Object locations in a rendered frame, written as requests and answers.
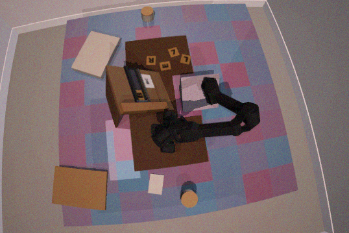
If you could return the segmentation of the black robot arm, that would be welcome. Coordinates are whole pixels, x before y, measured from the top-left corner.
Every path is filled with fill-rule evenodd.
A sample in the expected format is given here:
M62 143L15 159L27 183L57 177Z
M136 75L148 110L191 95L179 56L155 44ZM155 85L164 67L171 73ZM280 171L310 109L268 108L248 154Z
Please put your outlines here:
M185 143L197 141L203 137L238 136L242 132L252 130L259 124L258 105L251 102L241 103L221 93L215 78L204 77L202 89L204 89L207 103L210 105L218 103L237 115L231 121L208 124L187 121L183 116L173 119L167 128L165 128L166 124L152 124L150 128L151 138L159 148L165 147L171 140L174 140L175 143ZM245 125L241 127L242 122ZM181 138L179 138L178 133Z

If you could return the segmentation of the grey canister with orange lid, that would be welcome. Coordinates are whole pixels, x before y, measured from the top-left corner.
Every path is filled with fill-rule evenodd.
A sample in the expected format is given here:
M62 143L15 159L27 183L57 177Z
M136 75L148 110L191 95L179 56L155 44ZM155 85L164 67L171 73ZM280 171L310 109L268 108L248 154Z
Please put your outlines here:
M198 197L193 190L185 190L180 194L180 200L186 208L192 208L197 204Z
M141 18L145 22L151 22L154 19L154 11L152 7L145 6L141 9Z

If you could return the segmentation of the beige flat box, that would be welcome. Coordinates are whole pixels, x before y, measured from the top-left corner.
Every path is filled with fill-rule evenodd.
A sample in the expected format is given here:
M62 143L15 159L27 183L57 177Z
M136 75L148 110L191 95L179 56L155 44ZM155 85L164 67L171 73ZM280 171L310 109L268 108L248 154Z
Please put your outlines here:
M103 80L106 74L105 66L110 65L121 43L120 39L115 36L91 31L71 69Z

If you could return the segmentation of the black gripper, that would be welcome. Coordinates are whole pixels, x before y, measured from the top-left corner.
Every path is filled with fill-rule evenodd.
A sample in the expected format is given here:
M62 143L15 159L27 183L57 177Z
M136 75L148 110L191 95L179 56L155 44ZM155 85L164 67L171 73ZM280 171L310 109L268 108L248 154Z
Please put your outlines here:
M173 120L173 119L177 119L177 114L175 112L164 112L163 113L163 122L162 124L166 124L167 125ZM163 153L174 153L175 152L175 144L174 141L171 140L165 147L160 148L160 151Z

